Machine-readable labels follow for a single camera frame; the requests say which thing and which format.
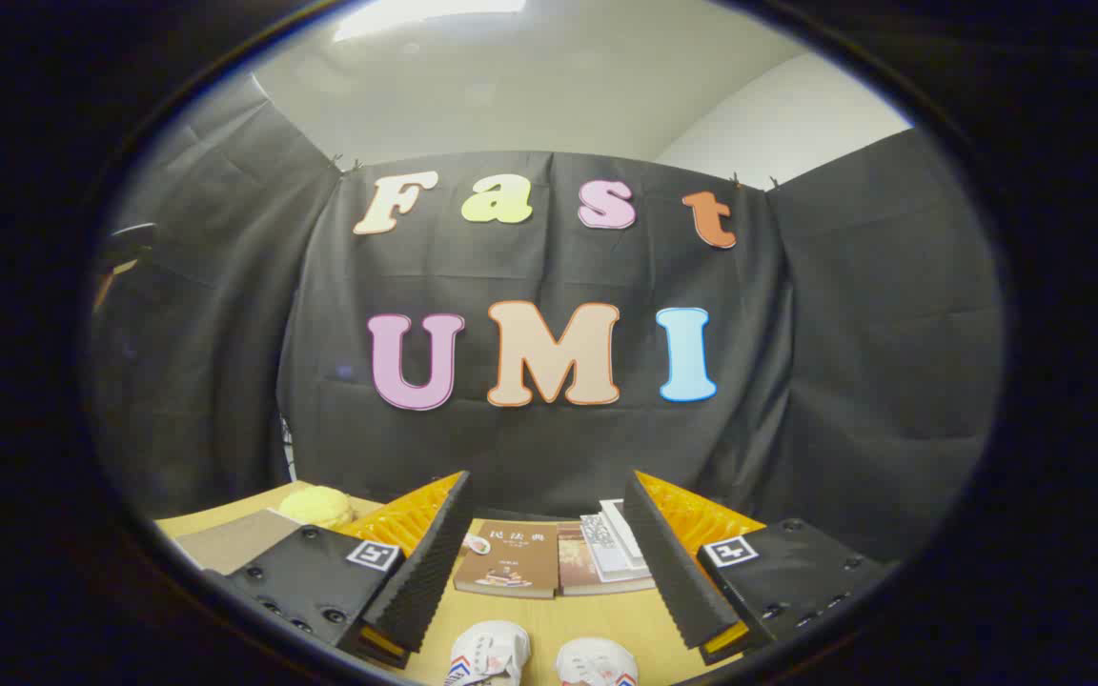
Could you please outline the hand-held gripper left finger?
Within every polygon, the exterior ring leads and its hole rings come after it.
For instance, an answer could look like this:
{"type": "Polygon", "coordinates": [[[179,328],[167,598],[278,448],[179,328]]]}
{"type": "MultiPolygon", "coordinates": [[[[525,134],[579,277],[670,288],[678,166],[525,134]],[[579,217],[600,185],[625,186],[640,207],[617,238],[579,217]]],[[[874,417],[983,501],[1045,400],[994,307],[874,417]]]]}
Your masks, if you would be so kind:
{"type": "Polygon", "coordinates": [[[474,520],[469,472],[437,479],[337,531],[299,525],[216,589],[285,633],[402,668],[424,636],[474,520]]]}

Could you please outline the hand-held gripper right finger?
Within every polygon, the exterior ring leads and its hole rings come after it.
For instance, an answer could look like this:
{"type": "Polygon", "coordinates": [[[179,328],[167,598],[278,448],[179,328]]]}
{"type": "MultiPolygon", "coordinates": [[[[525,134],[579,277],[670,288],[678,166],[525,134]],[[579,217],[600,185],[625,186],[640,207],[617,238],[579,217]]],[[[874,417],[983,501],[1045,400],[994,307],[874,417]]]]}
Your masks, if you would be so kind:
{"type": "Polygon", "coordinates": [[[623,515],[661,600],[706,664],[789,641],[894,569],[802,518],[763,524],[634,472],[623,515]]]}

